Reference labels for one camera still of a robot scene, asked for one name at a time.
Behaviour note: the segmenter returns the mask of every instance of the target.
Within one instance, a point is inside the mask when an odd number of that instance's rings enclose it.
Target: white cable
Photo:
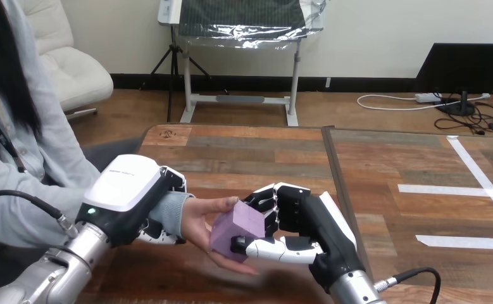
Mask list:
[[[371,110],[385,110],[385,111],[415,111],[415,110],[424,110],[424,109],[430,109],[430,108],[436,108],[438,106],[448,106],[448,105],[453,105],[455,103],[460,103],[460,101],[455,101],[455,102],[452,102],[452,103],[442,103],[442,104],[435,104],[435,105],[432,105],[432,106],[422,106],[421,108],[406,108],[406,109],[392,109],[392,108],[376,108],[374,106],[365,106],[363,104],[360,103],[360,99],[362,98],[365,98],[365,97],[384,97],[384,98],[391,98],[391,99],[398,99],[398,100],[416,100],[416,98],[400,98],[400,97],[394,97],[394,96],[387,96],[387,95],[375,95],[375,94],[370,94],[370,95],[364,95],[364,96],[360,96],[356,102],[362,106],[363,108],[366,108],[366,109],[371,109]],[[490,97],[490,94],[482,94],[482,96],[480,97],[477,97],[477,98],[468,98],[469,101],[471,100],[478,100],[478,99],[485,99],[485,98],[489,98]]]

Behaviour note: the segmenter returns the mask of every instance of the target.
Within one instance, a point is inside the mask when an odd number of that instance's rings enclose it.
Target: black monitor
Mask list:
[[[493,44],[435,43],[421,66],[414,91],[493,94]],[[438,109],[453,115],[472,114],[471,104],[461,101]]]

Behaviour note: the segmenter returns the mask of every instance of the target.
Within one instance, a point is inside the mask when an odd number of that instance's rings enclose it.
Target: person's hand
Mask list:
[[[205,215],[210,213],[227,213],[233,209],[239,198],[199,199],[188,198],[183,206],[181,234],[183,237],[207,253],[218,266],[240,272],[242,274],[257,274],[253,267],[235,262],[225,256],[211,251],[209,240],[211,232],[207,229]]]

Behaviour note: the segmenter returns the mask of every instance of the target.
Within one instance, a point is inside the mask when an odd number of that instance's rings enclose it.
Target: black cable tangle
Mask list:
[[[437,119],[434,122],[434,126],[439,130],[449,130],[449,129],[455,129],[460,127],[467,127],[469,128],[472,134],[478,134],[478,135],[485,135],[486,132],[493,133],[493,116],[481,113],[481,111],[478,108],[478,106],[486,106],[493,109],[493,106],[479,101],[476,101],[474,105],[475,105],[475,111],[477,113],[474,113],[467,117],[463,117],[464,121],[459,120],[450,114],[447,114],[449,118]],[[439,125],[439,122],[454,122],[457,123],[457,125],[451,127],[441,127]]]

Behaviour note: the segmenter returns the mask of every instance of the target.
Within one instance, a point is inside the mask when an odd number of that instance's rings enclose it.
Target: white chair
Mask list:
[[[94,58],[73,48],[73,34],[60,0],[19,0],[37,41],[40,58],[49,71],[63,111],[107,99],[110,74]],[[97,113],[76,111],[68,119]]]

